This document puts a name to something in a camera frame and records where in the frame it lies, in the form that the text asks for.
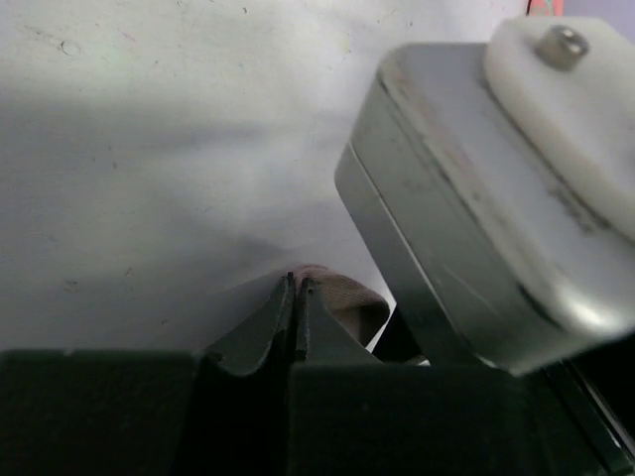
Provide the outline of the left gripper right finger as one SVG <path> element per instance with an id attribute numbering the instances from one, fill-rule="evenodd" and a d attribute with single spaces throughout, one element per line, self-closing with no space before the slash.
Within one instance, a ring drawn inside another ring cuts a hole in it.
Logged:
<path id="1" fill-rule="evenodd" d="M 427 294 L 400 301 L 398 341 L 428 358 L 379 359 L 304 281 L 292 371 L 296 475 L 611 475 L 608 425 L 566 368 L 515 377 L 454 336 Z"/>

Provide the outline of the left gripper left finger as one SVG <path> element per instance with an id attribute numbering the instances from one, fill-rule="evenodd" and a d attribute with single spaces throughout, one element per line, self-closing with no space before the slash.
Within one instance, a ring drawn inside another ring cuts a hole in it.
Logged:
<path id="1" fill-rule="evenodd" d="M 5 475 L 275 475 L 295 284 L 202 351 L 1 355 Z"/>

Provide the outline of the taupe sock red striped cuff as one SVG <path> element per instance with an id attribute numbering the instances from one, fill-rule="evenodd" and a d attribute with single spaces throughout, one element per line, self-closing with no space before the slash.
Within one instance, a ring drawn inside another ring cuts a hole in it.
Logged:
<path id="1" fill-rule="evenodd" d="M 330 314 L 364 347 L 391 316 L 390 305 L 382 296 L 330 268 L 304 264 L 293 275 L 298 287 L 304 280 L 315 283 Z"/>

